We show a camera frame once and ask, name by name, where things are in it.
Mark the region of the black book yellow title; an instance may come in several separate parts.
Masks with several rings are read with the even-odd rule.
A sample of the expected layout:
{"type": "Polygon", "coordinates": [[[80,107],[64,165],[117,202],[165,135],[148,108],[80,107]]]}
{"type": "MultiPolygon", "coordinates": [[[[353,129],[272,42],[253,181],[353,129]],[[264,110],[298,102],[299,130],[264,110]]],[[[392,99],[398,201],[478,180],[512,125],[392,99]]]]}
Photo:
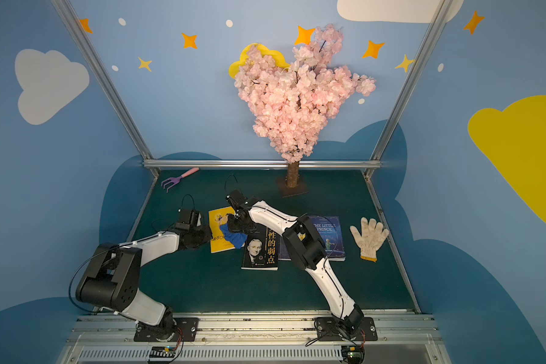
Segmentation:
{"type": "Polygon", "coordinates": [[[262,224],[248,234],[243,249],[243,270],[277,271],[282,236],[262,224]]]}

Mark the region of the blue Little Prince book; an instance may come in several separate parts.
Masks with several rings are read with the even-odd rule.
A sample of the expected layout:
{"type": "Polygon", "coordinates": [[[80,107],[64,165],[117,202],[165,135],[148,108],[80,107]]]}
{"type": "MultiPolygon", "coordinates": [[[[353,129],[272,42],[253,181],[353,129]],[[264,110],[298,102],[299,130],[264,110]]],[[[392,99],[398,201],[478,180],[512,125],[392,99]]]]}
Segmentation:
{"type": "Polygon", "coordinates": [[[309,218],[323,240],[328,259],[335,262],[344,262],[346,253],[339,217],[310,215],[309,218]]]}

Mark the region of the blue cloth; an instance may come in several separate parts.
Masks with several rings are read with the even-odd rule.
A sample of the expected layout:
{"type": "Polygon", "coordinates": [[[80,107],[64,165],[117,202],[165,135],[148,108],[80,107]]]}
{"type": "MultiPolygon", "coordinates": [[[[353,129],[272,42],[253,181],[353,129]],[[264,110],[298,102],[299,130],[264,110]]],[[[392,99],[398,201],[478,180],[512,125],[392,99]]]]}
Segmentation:
{"type": "Polygon", "coordinates": [[[227,223],[221,224],[219,228],[221,230],[221,233],[224,236],[224,239],[227,242],[231,243],[235,249],[241,249],[244,247],[246,240],[248,238],[247,234],[230,232],[227,223]]]}

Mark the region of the purple book yellow label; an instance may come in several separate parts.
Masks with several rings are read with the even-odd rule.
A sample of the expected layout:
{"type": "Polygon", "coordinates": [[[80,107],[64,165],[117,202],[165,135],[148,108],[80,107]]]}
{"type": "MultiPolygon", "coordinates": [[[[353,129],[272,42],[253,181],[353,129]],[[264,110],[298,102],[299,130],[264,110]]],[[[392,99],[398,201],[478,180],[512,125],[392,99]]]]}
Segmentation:
{"type": "Polygon", "coordinates": [[[279,243],[278,247],[278,260],[279,261],[291,261],[288,249],[286,248],[285,242],[279,243]]]}

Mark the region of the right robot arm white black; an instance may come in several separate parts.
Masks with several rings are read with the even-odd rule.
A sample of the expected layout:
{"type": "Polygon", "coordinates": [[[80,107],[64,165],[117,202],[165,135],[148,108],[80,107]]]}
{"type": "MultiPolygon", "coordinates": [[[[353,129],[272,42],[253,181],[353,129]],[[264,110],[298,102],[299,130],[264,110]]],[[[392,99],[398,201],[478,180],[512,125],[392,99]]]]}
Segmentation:
{"type": "Polygon", "coordinates": [[[260,224],[280,235],[291,261],[312,276],[327,300],[335,330],[344,338],[352,338],[362,324],[364,314],[335,275],[311,218],[285,214],[264,200],[245,197],[240,190],[227,194],[226,200],[234,210],[227,223],[229,229],[248,234],[260,224]]]}

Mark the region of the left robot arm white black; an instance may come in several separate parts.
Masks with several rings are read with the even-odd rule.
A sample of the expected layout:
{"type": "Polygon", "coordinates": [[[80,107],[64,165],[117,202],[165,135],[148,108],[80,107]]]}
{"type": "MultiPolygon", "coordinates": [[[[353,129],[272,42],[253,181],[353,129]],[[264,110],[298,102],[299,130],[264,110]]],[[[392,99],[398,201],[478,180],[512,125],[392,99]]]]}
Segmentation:
{"type": "Polygon", "coordinates": [[[212,239],[210,227],[202,224],[201,212],[180,209],[178,220],[165,231],[122,244],[101,244],[87,261],[76,288],[81,303],[110,309],[152,329],[163,337],[175,332],[171,309],[139,289],[144,265],[176,253],[200,247],[212,239]]]}

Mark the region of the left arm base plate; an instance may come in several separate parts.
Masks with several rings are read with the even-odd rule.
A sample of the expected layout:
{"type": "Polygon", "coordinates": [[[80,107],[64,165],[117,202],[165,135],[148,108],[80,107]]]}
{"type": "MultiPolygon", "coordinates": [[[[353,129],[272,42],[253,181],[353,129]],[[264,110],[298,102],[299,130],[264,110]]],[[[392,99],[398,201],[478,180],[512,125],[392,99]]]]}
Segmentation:
{"type": "Polygon", "coordinates": [[[148,325],[139,322],[136,325],[135,342],[162,342],[178,341],[193,342],[198,330],[198,318],[176,317],[163,320],[158,325],[148,325]]]}

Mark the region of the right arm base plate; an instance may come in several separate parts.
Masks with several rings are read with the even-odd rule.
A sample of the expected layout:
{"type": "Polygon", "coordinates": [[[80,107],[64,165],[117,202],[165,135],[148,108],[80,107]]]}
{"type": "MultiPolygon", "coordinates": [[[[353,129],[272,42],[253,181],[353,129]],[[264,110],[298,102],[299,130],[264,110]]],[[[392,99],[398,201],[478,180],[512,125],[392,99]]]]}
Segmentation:
{"type": "Polygon", "coordinates": [[[378,341],[377,328],[371,317],[364,317],[360,326],[351,335],[340,332],[337,320],[333,316],[315,318],[314,329],[319,341],[378,341]]]}

